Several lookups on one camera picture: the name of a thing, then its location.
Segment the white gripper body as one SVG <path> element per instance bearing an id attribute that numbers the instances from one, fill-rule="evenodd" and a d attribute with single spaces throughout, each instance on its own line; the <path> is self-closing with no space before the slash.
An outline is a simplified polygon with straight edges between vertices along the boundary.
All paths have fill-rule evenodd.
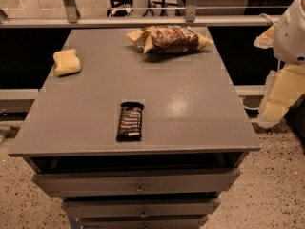
<path id="1" fill-rule="evenodd" d="M 297 65 L 305 64 L 305 0 L 294 0 L 274 29 L 274 57 Z"/>

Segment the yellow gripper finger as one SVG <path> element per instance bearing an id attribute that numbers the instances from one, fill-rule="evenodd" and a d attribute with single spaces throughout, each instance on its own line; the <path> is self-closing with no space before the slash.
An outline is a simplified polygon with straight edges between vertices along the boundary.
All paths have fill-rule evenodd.
<path id="1" fill-rule="evenodd" d="M 269 49 L 274 44 L 275 25 L 270 26 L 261 33 L 254 41 L 254 46 L 260 49 Z"/>
<path id="2" fill-rule="evenodd" d="M 259 105 L 258 124 L 276 125 L 304 94 L 304 65 L 285 64 L 278 72 L 270 71 Z"/>

